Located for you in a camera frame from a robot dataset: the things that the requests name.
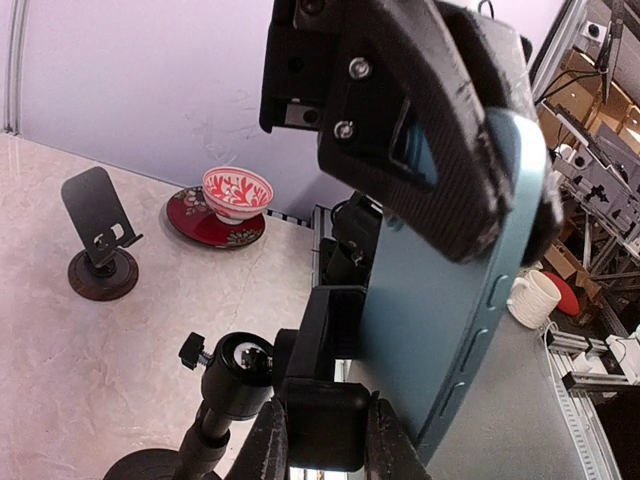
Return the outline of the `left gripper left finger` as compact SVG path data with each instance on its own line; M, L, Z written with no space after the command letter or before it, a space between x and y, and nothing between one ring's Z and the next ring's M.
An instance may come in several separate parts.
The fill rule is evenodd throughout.
M281 402L270 399L261 408L229 470L230 479L275 480L288 476L288 434Z

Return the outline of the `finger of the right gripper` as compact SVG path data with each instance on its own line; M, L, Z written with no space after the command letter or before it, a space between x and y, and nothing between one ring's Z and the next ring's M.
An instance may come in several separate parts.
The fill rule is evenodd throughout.
M514 183L508 218L526 241L519 265L541 259L562 230L561 195L534 107L527 68L532 47L513 27L471 9L436 3L489 121L490 138Z

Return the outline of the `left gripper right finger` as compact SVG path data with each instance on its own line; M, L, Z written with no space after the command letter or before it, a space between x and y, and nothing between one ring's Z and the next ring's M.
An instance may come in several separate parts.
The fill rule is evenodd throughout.
M364 476L369 480L430 480L390 402L378 392L367 414Z

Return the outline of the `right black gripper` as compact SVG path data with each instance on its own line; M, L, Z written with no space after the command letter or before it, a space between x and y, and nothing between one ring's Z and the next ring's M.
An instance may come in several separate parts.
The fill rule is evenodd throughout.
M510 28L445 2L276 0L260 127L317 131L324 114L321 170L447 259L470 261L513 203L487 123L490 108L512 103L497 37L518 43Z

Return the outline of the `black pole phone stand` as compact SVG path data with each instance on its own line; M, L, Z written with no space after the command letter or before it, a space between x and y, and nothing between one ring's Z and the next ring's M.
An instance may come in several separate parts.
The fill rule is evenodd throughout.
M291 468L356 472L364 465L369 391L335 380L336 363L352 358L366 291L312 289L297 329L273 342L248 332L223 336L212 353L191 333L179 352L184 366L205 367L202 401L179 449L143 449L116 461L108 479L216 479L235 422L254 423L270 399L281 402Z

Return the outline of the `black phone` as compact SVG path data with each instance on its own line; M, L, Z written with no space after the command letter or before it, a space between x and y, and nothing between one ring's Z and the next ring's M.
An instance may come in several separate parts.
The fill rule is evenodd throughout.
M492 248L457 264L406 226L382 225L348 378L399 416L422 463L444 438L506 307L526 241L505 218Z

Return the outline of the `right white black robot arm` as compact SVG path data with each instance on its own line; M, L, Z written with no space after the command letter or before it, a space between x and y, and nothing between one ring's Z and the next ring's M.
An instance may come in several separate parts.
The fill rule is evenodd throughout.
M318 163L352 198L333 216L323 276L365 284L383 220L447 259L492 247L515 205L493 114L537 118L532 47L445 1L277 1L259 123L314 131Z

